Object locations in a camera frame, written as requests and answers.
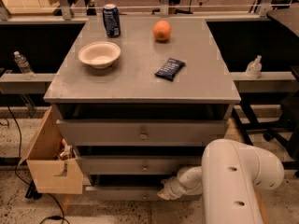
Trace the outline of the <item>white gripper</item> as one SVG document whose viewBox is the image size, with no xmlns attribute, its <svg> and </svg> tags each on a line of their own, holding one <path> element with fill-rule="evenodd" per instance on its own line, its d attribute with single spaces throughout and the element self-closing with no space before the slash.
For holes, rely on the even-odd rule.
<svg viewBox="0 0 299 224">
<path fill-rule="evenodd" d="M 179 183 L 174 176 L 161 180 L 164 189 L 157 192 L 157 195 L 164 200 L 175 200 L 180 198 L 185 191 L 185 188 Z"/>
</svg>

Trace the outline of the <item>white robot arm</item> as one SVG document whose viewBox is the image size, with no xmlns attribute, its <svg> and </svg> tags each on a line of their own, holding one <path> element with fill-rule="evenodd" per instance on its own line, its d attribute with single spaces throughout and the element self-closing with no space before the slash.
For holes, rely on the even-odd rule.
<svg viewBox="0 0 299 224">
<path fill-rule="evenodd" d="M 199 166 L 182 167 L 165 179 L 158 196 L 201 194 L 206 224 L 263 224 L 255 191 L 275 189 L 283 179 L 283 165 L 272 152 L 218 139 L 206 146 Z"/>
</svg>

